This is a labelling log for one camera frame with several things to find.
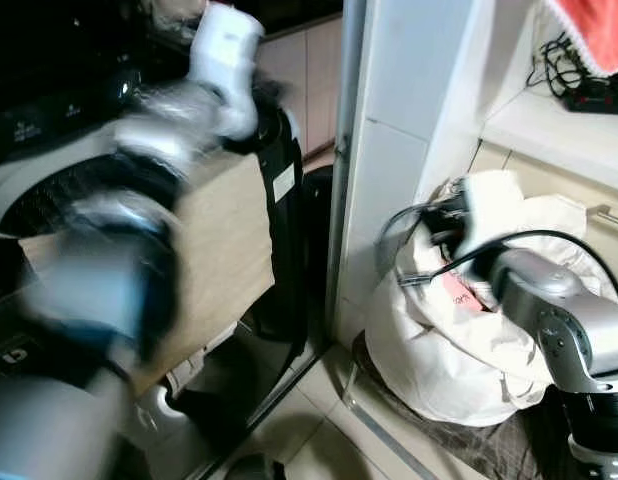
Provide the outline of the black power strip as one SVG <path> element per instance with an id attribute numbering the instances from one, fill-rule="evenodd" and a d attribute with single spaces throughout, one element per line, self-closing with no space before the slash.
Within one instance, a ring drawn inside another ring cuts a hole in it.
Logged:
<path id="1" fill-rule="evenodd" d="M 618 115 L 618 78 L 596 76 L 566 33 L 543 42 L 530 61 L 527 87 L 543 84 L 566 111 Z"/>

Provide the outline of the cream cloth garment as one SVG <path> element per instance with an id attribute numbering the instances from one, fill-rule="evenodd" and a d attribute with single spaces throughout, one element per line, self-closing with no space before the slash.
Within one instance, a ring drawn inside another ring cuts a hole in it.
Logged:
<path id="1" fill-rule="evenodd" d="M 427 209 L 449 196 L 464 196 L 463 177 L 397 212 L 404 232 L 383 229 L 397 244 L 364 335 L 386 387 L 425 419 L 469 428 L 551 387 L 618 396 L 618 282 L 584 241 L 588 207 L 523 193 L 514 232 L 460 255 L 429 241 Z"/>

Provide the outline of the brown cardboard box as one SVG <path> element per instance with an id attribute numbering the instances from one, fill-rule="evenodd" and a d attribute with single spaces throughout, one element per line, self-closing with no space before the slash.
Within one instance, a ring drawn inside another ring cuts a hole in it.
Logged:
<path id="1" fill-rule="evenodd" d="M 38 280 L 25 310 L 72 343 L 111 342 L 114 369 L 144 392 L 230 332 L 274 283 L 257 157 L 208 157 L 164 207 L 131 189 L 81 198 L 61 228 L 26 243 Z"/>

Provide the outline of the white round fan appliance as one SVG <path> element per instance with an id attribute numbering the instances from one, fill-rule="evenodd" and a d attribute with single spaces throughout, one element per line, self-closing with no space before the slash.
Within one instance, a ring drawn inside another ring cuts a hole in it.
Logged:
<path id="1" fill-rule="evenodd" d="M 30 238 L 56 233 L 77 201 L 111 188 L 120 179 L 118 169 L 120 160 L 104 155 L 27 183 L 24 192 L 6 201 L 0 214 L 0 234 Z"/>

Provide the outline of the white counter shelf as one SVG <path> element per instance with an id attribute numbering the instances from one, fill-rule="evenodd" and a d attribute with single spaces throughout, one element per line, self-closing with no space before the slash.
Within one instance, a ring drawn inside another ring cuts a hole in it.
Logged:
<path id="1" fill-rule="evenodd" d="M 573 113 L 523 90 L 488 116 L 481 138 L 618 191 L 618 115 Z"/>

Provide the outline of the dark plaid cloth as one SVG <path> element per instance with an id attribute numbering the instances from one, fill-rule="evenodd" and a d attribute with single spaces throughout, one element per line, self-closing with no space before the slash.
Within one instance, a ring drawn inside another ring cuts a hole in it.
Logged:
<path id="1" fill-rule="evenodd" d="M 391 410 L 487 479 L 589 480 L 571 456 L 570 430 L 559 390 L 547 389 L 541 403 L 515 413 L 501 424 L 466 428 L 454 422 L 425 419 L 406 407 L 379 378 L 363 333 L 353 340 L 353 360 L 378 385 L 379 396 Z"/>

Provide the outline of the red towel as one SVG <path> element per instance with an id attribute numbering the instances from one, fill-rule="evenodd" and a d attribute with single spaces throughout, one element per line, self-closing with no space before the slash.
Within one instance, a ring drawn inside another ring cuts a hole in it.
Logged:
<path id="1" fill-rule="evenodd" d="M 597 76 L 618 73 L 618 0 L 542 0 Z"/>

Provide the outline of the white door frame panel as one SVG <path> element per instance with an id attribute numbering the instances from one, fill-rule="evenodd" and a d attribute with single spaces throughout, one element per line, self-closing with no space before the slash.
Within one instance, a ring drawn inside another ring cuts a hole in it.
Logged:
<path id="1" fill-rule="evenodd" d="M 344 0 L 326 326 L 367 323 L 397 210 L 468 173 L 498 99 L 521 87 L 541 0 Z"/>

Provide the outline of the black tower appliance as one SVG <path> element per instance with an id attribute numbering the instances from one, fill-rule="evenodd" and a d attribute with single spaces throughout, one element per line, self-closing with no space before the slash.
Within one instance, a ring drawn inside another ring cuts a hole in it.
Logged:
<path id="1" fill-rule="evenodd" d="M 297 343 L 306 337 L 306 259 L 299 186 L 303 152 L 289 114 L 276 101 L 257 99 L 257 111 L 257 133 L 249 140 L 227 143 L 237 154 L 257 156 L 265 186 L 274 284 L 255 306 L 255 333 L 265 340 Z"/>

